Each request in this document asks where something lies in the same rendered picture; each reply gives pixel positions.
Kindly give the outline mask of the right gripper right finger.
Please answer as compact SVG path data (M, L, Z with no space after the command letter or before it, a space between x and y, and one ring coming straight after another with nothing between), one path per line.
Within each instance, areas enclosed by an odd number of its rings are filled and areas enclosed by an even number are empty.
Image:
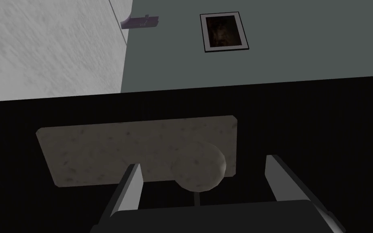
M277 155L267 155L265 177L277 201L309 200L319 206L319 200Z

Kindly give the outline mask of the beige stone ball knob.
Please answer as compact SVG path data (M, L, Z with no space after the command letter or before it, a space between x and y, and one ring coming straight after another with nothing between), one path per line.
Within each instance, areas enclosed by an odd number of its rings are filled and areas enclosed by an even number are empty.
M139 164L144 182L200 193L235 175L237 123L211 116L44 127L36 136L58 187L117 184Z

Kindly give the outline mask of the framed dark picture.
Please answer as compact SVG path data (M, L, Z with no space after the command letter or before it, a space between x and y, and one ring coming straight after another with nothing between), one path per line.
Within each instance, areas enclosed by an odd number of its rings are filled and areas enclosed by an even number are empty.
M238 11L201 14L200 23L205 53L249 49Z

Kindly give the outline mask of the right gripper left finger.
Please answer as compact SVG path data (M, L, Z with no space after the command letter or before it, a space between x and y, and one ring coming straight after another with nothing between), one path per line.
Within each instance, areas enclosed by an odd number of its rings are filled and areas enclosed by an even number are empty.
M143 185L140 164L129 165L101 218L110 218L117 211L138 209Z

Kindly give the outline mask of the purple wall shelf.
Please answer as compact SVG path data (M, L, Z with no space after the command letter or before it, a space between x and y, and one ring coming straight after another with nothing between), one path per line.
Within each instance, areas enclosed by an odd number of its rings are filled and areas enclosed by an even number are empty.
M124 21L120 22L121 29L136 29L136 28L152 28L156 27L159 22L158 16L150 17L145 15L144 17L129 16Z

